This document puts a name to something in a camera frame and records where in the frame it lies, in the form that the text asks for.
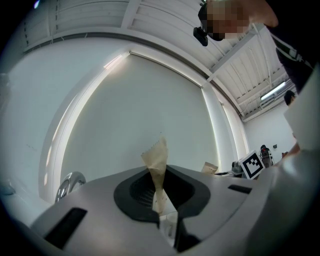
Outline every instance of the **fluorescent light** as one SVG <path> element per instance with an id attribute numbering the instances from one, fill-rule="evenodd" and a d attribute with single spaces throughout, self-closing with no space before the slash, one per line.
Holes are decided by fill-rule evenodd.
<path id="1" fill-rule="evenodd" d="M 37 9 L 39 6 L 40 0 L 36 1 L 33 5 L 34 9 Z"/>
<path id="2" fill-rule="evenodd" d="M 121 57 L 122 57 L 122 55 L 120 54 L 119 56 L 117 56 L 113 60 L 111 60 L 108 64 L 104 65 L 103 67 L 106 70 L 110 69 L 117 62 L 117 60 L 120 59 Z"/>
<path id="3" fill-rule="evenodd" d="M 266 98 L 270 97 L 272 94 L 274 94 L 276 91 L 279 91 L 282 87 L 286 85 L 286 82 L 283 82 L 279 84 L 277 87 L 273 88 L 271 91 L 269 91 L 267 94 L 263 95 L 261 97 L 261 100 L 265 100 Z"/>

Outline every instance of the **ceiling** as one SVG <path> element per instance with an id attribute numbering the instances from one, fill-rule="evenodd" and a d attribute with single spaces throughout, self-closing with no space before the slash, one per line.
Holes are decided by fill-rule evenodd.
<path id="1" fill-rule="evenodd" d="M 106 32 L 152 39 L 182 50 L 247 121 L 272 107 L 260 96 L 288 79 L 267 28 L 203 47 L 193 36 L 201 0 L 41 0 L 23 22 L 24 51 L 66 35 Z"/>

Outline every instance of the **person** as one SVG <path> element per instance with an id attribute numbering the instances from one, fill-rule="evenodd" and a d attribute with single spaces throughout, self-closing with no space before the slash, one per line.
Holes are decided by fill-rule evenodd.
<path id="1" fill-rule="evenodd" d="M 244 33 L 250 23 L 263 23 L 275 42 L 279 61 L 300 93 L 319 60 L 319 48 L 311 43 L 319 24 L 313 2 L 207 0 L 205 5 L 206 15 L 201 16 L 203 8 L 198 16 L 217 41 Z"/>
<path id="2" fill-rule="evenodd" d="M 290 106 L 292 102 L 296 99 L 296 95 L 292 90 L 287 90 L 284 94 L 284 101 L 287 106 Z"/>

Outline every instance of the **metal handle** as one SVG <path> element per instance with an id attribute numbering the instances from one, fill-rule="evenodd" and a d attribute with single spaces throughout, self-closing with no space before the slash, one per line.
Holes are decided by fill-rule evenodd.
<path id="1" fill-rule="evenodd" d="M 79 172 L 79 171 L 74 171 L 69 173 L 65 178 L 63 179 L 63 182 L 61 183 L 58 192 L 56 193 L 55 196 L 55 203 L 64 198 L 66 195 L 71 193 L 75 185 L 79 183 L 80 186 L 86 183 L 86 178 L 85 176 Z"/>

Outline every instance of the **black slot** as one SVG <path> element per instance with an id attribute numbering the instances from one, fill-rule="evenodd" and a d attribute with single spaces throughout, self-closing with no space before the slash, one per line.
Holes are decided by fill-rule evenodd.
<path id="1" fill-rule="evenodd" d="M 72 208 L 44 239 L 55 247 L 63 249 L 86 214 L 87 211 L 84 209 Z"/>
<path id="2" fill-rule="evenodd" d="M 246 187 L 246 186 L 239 186 L 239 185 L 230 185 L 228 187 L 228 189 L 230 190 L 234 190 L 234 191 L 238 191 L 241 193 L 245 193 L 245 194 L 249 194 L 252 190 L 252 188 L 250 187 Z"/>

